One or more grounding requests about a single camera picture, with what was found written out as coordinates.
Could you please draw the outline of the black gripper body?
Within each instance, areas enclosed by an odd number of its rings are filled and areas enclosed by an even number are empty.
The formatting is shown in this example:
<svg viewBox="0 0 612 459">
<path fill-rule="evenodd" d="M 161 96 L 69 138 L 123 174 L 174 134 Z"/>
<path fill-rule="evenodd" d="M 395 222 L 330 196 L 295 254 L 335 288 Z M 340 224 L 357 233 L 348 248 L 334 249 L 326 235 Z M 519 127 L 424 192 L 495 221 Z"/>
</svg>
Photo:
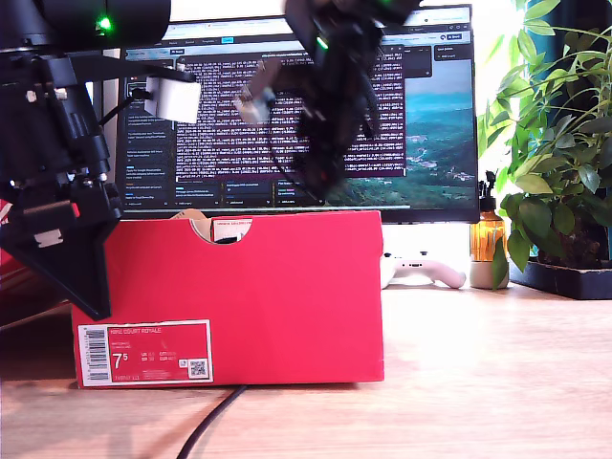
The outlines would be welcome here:
<svg viewBox="0 0 612 459">
<path fill-rule="evenodd" d="M 115 210 L 117 188 L 106 172 L 81 168 L 28 180 L 2 177 L 1 200 L 23 210 L 66 203 L 76 210 Z"/>
</svg>

